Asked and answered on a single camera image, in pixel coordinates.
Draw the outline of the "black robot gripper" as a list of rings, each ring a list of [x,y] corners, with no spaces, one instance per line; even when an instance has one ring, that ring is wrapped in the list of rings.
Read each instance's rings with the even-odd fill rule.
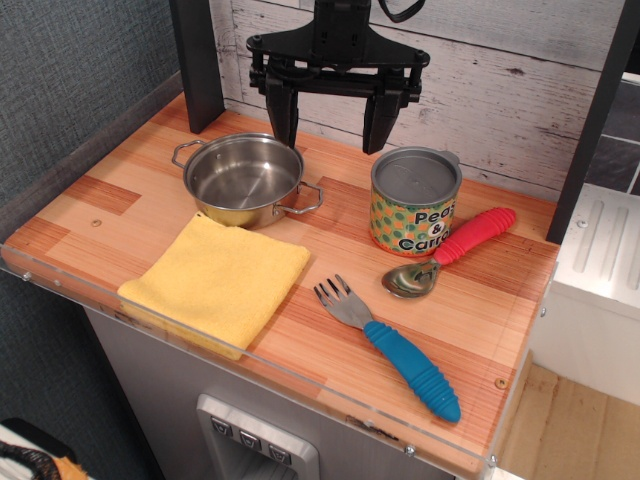
[[[419,99],[429,55],[374,31],[370,12],[369,1],[316,1],[310,23],[247,39],[250,85],[265,95],[278,141],[295,146],[297,90],[369,97],[362,135],[366,154],[384,148],[400,109]]]

